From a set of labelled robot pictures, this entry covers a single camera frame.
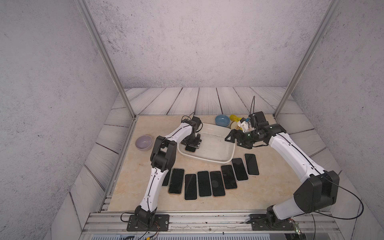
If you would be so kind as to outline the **white plastic storage box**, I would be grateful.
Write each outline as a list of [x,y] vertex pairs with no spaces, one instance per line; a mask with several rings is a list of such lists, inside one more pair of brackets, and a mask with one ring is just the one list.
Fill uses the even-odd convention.
[[186,146],[178,145],[178,151],[185,157],[194,158],[217,164],[229,163],[235,153],[235,144],[226,142],[225,138],[230,133],[230,129],[212,124],[203,124],[201,144],[195,152],[186,151]]

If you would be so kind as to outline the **black phone pink case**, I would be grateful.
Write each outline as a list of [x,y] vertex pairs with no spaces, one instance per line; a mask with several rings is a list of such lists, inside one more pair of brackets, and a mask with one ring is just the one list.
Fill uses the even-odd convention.
[[222,173],[220,171],[210,172],[212,193],[214,197],[223,197],[226,195]]
[[259,168],[256,156],[254,154],[245,154],[245,161],[247,166],[248,175],[259,176]]

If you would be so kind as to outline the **black phone pink edge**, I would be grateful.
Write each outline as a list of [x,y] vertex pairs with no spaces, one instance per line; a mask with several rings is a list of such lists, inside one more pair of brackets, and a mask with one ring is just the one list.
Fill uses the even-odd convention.
[[232,159],[232,166],[237,181],[242,182],[249,179],[244,162],[241,158]]

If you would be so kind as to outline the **black phone cream case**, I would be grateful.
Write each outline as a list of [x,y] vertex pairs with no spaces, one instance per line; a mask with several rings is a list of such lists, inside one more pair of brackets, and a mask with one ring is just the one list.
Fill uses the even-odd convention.
[[184,198],[186,201],[196,200],[198,198],[197,175],[185,175]]

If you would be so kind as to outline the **cracked phone pink case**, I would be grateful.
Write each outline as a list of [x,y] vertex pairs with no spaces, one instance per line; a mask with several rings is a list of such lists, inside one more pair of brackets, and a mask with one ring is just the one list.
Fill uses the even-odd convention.
[[182,193],[183,181],[184,181],[184,169],[174,168],[171,173],[170,185],[168,193],[171,195],[180,195]]

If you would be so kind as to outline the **black phone green case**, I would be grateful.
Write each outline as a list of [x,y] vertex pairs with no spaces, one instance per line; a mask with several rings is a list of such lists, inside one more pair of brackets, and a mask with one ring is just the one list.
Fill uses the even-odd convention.
[[208,171],[197,173],[199,197],[210,197],[212,195],[210,174]]

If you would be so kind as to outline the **black phone lilac case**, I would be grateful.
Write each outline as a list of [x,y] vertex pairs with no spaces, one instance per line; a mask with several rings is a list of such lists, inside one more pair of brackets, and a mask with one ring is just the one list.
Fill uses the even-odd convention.
[[171,177],[171,170],[169,170],[163,180],[163,183],[162,183],[162,186],[163,187],[167,187],[169,185],[169,182],[170,182],[170,177]]

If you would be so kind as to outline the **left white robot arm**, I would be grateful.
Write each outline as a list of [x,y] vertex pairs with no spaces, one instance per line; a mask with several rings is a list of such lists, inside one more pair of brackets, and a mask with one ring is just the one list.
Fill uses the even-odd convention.
[[198,117],[181,120],[180,125],[166,136],[158,136],[151,153],[151,176],[145,195],[136,207],[134,216],[138,222],[149,228],[154,224],[158,199],[163,181],[176,160],[179,144],[198,148],[201,144],[202,121]]

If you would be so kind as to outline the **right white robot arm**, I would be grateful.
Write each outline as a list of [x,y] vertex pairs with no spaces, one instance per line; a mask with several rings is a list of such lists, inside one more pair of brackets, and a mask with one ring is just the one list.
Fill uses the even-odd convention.
[[245,149],[270,146],[289,164],[301,185],[293,196],[268,207],[267,222],[279,224],[292,217],[311,214],[336,203],[340,178],[334,171],[326,171],[305,154],[279,124],[270,124],[263,112],[249,115],[249,121],[240,120],[240,129],[233,129],[225,137]]

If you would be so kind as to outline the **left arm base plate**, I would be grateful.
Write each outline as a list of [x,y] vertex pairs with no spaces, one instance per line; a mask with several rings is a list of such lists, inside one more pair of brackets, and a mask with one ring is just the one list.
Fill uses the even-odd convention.
[[130,215],[127,223],[128,232],[167,232],[169,230],[170,215],[153,215],[148,219],[140,219]]

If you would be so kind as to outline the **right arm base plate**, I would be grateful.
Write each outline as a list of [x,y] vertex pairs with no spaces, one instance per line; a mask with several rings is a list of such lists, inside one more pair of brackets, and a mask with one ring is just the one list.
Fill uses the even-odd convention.
[[246,224],[251,224],[253,231],[294,231],[290,220],[279,220],[270,214],[250,214]]

